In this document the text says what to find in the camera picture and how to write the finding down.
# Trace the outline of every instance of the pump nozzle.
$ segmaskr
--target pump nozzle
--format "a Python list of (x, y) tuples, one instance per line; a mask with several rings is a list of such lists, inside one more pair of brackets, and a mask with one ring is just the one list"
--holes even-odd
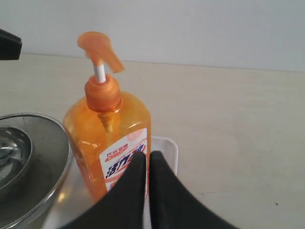
[(110, 66), (113, 73), (119, 73), (125, 69), (112, 50), (107, 35), (94, 31), (85, 32), (78, 38), (77, 44), (86, 51), (86, 55), (92, 60), (97, 82), (106, 82), (104, 62)]

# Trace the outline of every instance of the white countertop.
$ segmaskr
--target white countertop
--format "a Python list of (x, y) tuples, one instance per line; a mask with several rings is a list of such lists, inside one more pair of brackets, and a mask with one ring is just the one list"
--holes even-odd
[[(178, 177), (242, 229), (305, 225), (305, 74), (125, 62), (114, 76), (179, 146)], [(90, 60), (22, 54), (0, 61), (0, 115), (59, 120), (84, 96)]]

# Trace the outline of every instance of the white wall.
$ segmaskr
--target white wall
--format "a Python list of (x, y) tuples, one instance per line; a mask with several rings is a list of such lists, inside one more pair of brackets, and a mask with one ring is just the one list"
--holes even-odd
[(0, 28), (23, 52), (83, 56), (77, 37), (108, 34), (122, 60), (305, 69), (304, 0), (1, 0)]

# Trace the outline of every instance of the black object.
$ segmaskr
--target black object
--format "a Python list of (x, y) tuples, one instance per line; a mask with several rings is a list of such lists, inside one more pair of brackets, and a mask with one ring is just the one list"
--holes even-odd
[(236, 229), (186, 190), (160, 151), (150, 155), (149, 174), (153, 229)]
[(0, 29), (0, 60), (18, 60), (21, 47), (21, 38)]
[(96, 205), (61, 229), (142, 229), (146, 156), (134, 153), (124, 174)]

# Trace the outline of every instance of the orange pump head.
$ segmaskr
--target orange pump head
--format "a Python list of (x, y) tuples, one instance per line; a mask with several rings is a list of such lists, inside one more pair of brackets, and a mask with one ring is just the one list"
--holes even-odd
[(113, 73), (125, 68), (112, 50), (109, 37), (100, 32), (85, 32), (77, 44), (86, 51), (94, 67), (94, 75), (85, 85), (87, 105), (97, 112), (114, 110), (121, 103), (119, 83), (110, 74), (105, 74), (104, 62)]

